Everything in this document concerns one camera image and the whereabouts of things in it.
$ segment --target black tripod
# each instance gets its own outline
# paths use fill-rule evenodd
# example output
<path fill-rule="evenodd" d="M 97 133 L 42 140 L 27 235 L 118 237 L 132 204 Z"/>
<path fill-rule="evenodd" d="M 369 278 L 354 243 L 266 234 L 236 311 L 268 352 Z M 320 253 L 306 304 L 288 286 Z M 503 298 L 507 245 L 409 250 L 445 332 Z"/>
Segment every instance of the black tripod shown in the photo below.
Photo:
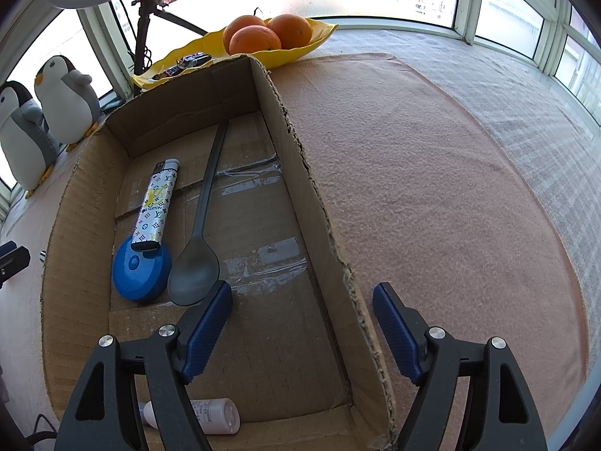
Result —
<path fill-rule="evenodd" d="M 206 35 L 207 31 L 197 27 L 196 25 L 184 20 L 177 15 L 169 13 L 166 10 L 159 8 L 162 0 L 140 0 L 140 18 L 137 20 L 137 34 L 136 34 L 136 52 L 133 59 L 133 73 L 136 75 L 142 74 L 146 71 L 144 66 L 144 55 L 146 50 L 146 37 L 148 35 L 148 26 L 150 24 L 150 16 L 155 15 L 163 18 L 169 22 L 184 27 L 185 29 L 191 30 L 199 34 L 200 36 Z M 136 87 L 134 94 L 139 94 L 140 89 Z"/>

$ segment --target blue button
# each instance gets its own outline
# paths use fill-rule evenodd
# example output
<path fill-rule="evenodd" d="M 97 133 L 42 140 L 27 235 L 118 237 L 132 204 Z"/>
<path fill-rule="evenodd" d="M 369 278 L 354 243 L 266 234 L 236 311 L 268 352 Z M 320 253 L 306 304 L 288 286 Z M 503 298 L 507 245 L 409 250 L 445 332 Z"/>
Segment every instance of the blue button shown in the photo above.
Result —
<path fill-rule="evenodd" d="M 140 264 L 140 258 L 137 256 L 131 256 L 129 259 L 129 269 L 136 269 Z"/>

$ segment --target metal screw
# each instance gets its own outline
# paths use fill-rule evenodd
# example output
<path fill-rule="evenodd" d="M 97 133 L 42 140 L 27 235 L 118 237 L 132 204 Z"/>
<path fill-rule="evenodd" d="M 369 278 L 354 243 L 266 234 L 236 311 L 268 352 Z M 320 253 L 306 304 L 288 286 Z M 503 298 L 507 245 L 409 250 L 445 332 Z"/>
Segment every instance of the metal screw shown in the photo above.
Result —
<path fill-rule="evenodd" d="M 109 334 L 107 334 L 106 336 L 102 336 L 100 339 L 98 339 L 98 344 L 103 348 L 106 348 L 106 346 L 110 346 L 112 342 L 113 338 Z"/>
<path fill-rule="evenodd" d="M 159 328 L 159 336 L 169 337 L 175 334 L 175 326 L 173 324 L 165 324 Z"/>
<path fill-rule="evenodd" d="M 507 343 L 501 337 L 493 337 L 491 340 L 491 344 L 497 349 L 503 349 L 505 348 L 505 346 L 507 346 Z"/>
<path fill-rule="evenodd" d="M 430 327 L 428 334 L 434 339 L 443 339 L 447 335 L 445 330 L 440 327 Z"/>

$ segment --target gray checkered fabric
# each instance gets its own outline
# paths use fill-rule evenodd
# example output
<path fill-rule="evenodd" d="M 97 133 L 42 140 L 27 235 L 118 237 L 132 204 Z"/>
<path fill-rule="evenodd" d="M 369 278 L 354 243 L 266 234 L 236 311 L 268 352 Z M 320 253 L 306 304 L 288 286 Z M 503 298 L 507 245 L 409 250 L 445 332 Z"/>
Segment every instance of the gray checkered fabric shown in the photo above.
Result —
<path fill-rule="evenodd" d="M 391 53 L 454 97 L 524 176 L 566 248 L 601 351 L 601 147 L 537 68 L 482 46 L 394 30 L 338 30 L 307 58 Z"/>

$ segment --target gray spoon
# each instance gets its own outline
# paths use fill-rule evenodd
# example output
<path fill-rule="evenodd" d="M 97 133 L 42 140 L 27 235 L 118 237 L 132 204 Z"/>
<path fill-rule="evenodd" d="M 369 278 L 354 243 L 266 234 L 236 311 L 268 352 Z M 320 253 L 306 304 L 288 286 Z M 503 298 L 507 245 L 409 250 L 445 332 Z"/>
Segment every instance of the gray spoon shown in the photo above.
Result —
<path fill-rule="evenodd" d="M 191 306 L 198 303 L 206 297 L 213 284 L 219 279 L 219 260 L 204 240 L 202 231 L 207 217 L 208 197 L 211 194 L 211 186 L 227 126 L 228 122 L 224 122 L 217 128 L 207 167 L 204 170 L 192 236 L 173 263 L 167 281 L 169 298 L 179 306 Z"/>

